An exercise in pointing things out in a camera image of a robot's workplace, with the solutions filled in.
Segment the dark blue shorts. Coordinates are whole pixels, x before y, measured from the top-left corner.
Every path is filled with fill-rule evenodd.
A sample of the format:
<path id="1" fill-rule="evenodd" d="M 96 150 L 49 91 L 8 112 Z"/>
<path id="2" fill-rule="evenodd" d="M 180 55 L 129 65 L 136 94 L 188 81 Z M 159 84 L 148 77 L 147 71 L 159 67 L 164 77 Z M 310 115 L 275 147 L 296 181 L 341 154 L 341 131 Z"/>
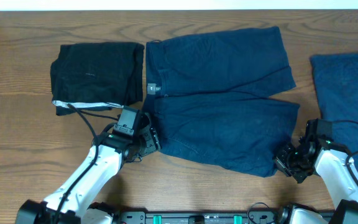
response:
<path id="1" fill-rule="evenodd" d="M 295 87 L 278 27 L 148 42 L 147 96 L 161 152 L 259 177 L 290 142 L 299 105 L 274 95 Z"/>

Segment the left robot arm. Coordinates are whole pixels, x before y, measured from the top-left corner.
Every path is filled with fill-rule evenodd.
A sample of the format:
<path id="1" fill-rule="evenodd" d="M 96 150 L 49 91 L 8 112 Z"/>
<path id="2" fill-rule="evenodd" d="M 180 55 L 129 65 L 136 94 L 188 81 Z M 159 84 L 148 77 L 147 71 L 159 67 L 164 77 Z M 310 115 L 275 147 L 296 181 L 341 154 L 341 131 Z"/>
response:
<path id="1" fill-rule="evenodd" d="M 140 162 L 160 148 L 150 115 L 124 109 L 117 122 L 94 135 L 85 160 L 64 184 L 42 202 L 24 202 L 16 223 L 119 223 L 118 211 L 94 199 L 124 164 Z"/>

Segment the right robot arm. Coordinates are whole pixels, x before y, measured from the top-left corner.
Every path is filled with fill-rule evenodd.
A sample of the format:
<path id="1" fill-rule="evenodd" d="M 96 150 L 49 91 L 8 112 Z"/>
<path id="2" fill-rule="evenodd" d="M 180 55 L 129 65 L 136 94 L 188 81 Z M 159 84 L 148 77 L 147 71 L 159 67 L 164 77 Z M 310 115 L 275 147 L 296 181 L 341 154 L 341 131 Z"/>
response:
<path id="1" fill-rule="evenodd" d="M 306 205 L 289 205 L 278 223 L 358 223 L 358 171 L 346 146 L 314 138 L 298 147 L 283 147 L 273 160 L 278 170 L 299 184 L 311 175 L 320 176 L 334 205 L 328 217 Z"/>

